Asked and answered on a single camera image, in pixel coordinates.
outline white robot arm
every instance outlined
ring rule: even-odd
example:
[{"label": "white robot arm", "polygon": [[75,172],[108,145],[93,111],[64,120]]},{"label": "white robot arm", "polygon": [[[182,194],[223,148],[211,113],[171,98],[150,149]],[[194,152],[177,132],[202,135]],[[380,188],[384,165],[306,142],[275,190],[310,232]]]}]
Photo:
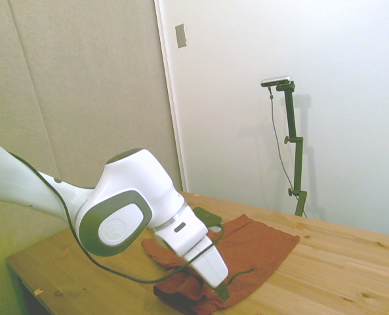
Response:
[{"label": "white robot arm", "polygon": [[[191,260],[212,244],[206,226],[175,190],[147,150],[134,149],[107,162],[94,189],[73,186],[39,173],[62,196],[82,246],[98,256],[124,251],[146,228],[178,256]],[[0,201],[32,207],[68,221],[56,194],[24,163],[0,147]],[[228,269],[215,246],[192,267],[218,287]]]}]

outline red cloth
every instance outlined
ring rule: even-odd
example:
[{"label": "red cloth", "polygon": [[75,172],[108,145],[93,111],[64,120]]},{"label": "red cloth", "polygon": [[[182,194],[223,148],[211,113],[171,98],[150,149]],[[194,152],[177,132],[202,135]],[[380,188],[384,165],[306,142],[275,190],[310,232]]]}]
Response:
[{"label": "red cloth", "polygon": [[[258,289],[300,239],[299,236],[270,228],[246,215],[227,222],[224,227],[224,236],[216,246],[229,270],[225,283],[228,283],[234,274],[254,268],[254,271],[236,277],[228,286],[229,299],[223,301],[192,269],[179,272],[155,284],[155,295],[189,315],[209,315],[228,308]],[[207,235],[214,241],[219,233],[209,231]],[[161,247],[153,238],[143,240],[142,245],[145,252],[165,268],[174,269],[185,263],[171,250]]]}]

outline light switch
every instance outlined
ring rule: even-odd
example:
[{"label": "light switch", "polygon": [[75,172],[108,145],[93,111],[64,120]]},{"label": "light switch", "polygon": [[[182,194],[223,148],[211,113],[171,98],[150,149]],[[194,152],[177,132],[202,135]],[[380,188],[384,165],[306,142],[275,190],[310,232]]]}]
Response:
[{"label": "light switch", "polygon": [[178,44],[178,48],[187,46],[186,28],[184,27],[183,24],[175,26],[175,34],[176,34],[176,43]]}]

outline robot logo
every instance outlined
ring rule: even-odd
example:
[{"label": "robot logo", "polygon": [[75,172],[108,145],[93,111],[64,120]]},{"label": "robot logo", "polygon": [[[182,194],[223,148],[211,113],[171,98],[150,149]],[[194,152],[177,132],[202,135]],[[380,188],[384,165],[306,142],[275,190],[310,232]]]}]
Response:
[{"label": "robot logo", "polygon": [[120,219],[112,219],[104,229],[104,237],[114,243],[121,241],[126,232],[126,224]]}]

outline wood grain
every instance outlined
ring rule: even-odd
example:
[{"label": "wood grain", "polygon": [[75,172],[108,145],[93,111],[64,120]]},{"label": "wood grain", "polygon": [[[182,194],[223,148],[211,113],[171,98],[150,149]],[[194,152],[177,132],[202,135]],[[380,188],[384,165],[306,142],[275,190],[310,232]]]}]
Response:
[{"label": "wood grain", "polygon": [[[299,244],[268,281],[243,302],[216,314],[389,314],[389,236],[314,219],[182,193],[192,207],[230,221],[246,214],[284,232]],[[140,241],[99,261],[138,278],[164,270]],[[8,263],[51,314],[179,314],[152,292],[93,265],[69,230],[8,258]]]}]

